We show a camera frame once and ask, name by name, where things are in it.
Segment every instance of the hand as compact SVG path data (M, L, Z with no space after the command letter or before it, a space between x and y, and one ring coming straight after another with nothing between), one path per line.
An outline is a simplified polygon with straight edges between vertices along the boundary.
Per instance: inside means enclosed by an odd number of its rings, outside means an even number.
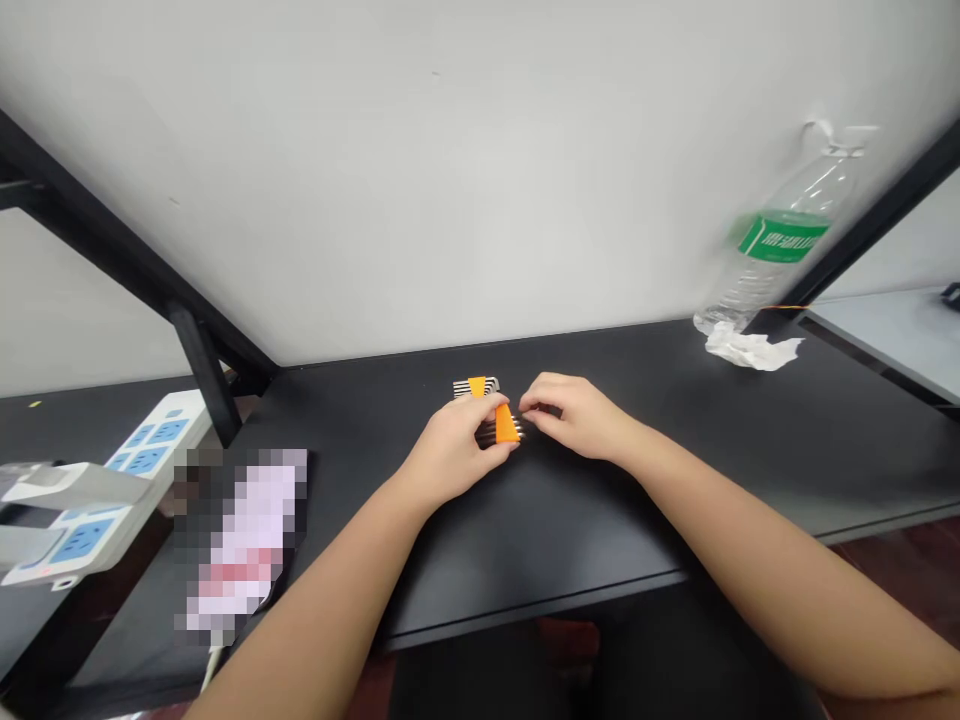
M541 405L562 412L555 417ZM638 421L581 377L540 373L520 398L520 412L537 428L584 457L620 463L635 440Z
M396 477L434 508L469 490L519 446L497 443L481 450L473 436L480 423L494 420L497 407L507 402L500 393L461 395L448 402L430 418Z

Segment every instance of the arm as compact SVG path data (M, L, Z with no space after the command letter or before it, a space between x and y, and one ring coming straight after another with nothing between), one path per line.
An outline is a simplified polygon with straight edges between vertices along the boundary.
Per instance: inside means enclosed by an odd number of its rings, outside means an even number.
M267 613L188 720L343 716L413 542L427 518L503 463L474 432L502 395L465 396L427 423L409 457Z
M834 715L960 714L960 653L756 497L583 378L543 373L520 411L572 450L633 475L744 620L824 691Z

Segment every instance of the green bottle label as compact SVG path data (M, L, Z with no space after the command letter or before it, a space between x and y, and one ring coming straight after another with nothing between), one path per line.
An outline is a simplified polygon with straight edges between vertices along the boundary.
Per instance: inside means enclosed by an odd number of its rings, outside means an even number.
M766 213L757 215L740 243L740 252L767 262L800 262L817 239L830 229L829 223L816 215L786 212L782 215L782 219L771 218Z

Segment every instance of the black metal frame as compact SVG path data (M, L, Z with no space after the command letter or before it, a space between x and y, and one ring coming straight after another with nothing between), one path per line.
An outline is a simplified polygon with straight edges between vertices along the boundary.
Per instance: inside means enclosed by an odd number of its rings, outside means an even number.
M791 309L760 313L745 332L770 332L792 322L958 167L960 118L797 280L778 303Z
M12 207L21 208L177 327L226 447L236 435L239 416L217 360L237 373L244 392L258 395L280 367L0 111L0 210Z
M220 444L225 448L230 447L243 423L214 352L206 323L197 320L189 310L177 303L170 307L170 322L177 330Z

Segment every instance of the metal leg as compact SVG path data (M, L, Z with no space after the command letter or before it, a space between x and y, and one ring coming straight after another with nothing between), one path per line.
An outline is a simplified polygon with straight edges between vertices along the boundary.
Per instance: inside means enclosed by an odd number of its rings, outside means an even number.
M223 377L220 359L214 350L210 333L202 322L197 322L189 310L176 303L170 305L170 322L177 329L187 362L190 363L203 401L210 412L213 429L217 431L220 444L228 448L243 423L240 421L240 413L237 412L230 388L227 387L226 378Z

